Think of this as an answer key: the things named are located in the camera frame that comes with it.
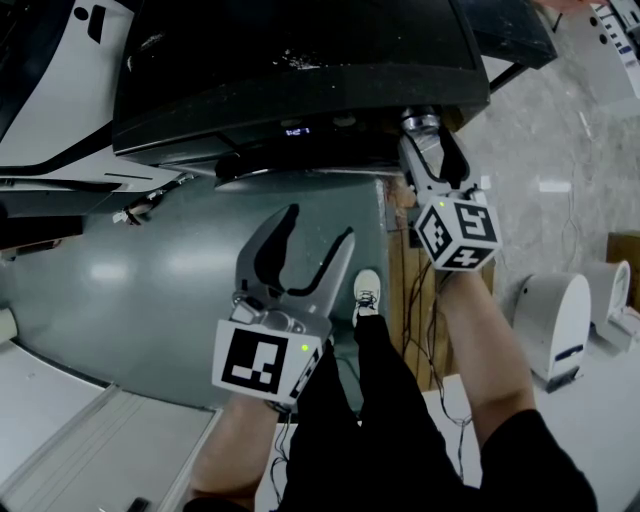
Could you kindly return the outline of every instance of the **leg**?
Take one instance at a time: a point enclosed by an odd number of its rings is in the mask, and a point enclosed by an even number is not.
[[[345,498],[359,497],[360,427],[340,384],[331,345],[298,400],[298,412],[279,510],[332,510]],[[329,485],[319,491],[322,483]]]
[[[363,288],[370,292],[365,295],[379,296],[377,277],[358,276],[355,288],[356,298]],[[424,505],[425,484],[429,485],[430,503],[451,505],[451,493],[462,483],[447,456],[444,439],[429,416],[413,374],[391,345],[384,318],[375,314],[376,307],[365,304],[363,308],[361,304],[358,301],[355,338],[360,347],[360,386],[365,399],[363,433],[377,459],[370,461],[371,466],[391,468],[380,475],[380,485],[386,479],[385,487],[393,486],[397,492],[391,494],[396,500],[405,500],[406,506]],[[392,444],[380,450],[380,439],[390,439]]]

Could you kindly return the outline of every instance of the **person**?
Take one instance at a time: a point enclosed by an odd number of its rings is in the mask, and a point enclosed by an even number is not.
[[[360,272],[354,292],[362,425],[327,344],[298,401],[278,510],[597,510],[589,483],[536,411],[527,362],[479,275],[452,274],[438,296],[481,449],[479,489],[458,477],[391,345],[375,272]],[[277,421],[265,402],[234,395],[196,459],[184,511],[253,510]]]

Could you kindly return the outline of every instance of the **black machine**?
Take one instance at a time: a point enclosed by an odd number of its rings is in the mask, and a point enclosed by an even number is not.
[[[449,129],[489,103],[456,0],[147,1],[113,125],[119,157],[221,181],[398,167],[402,122]]]

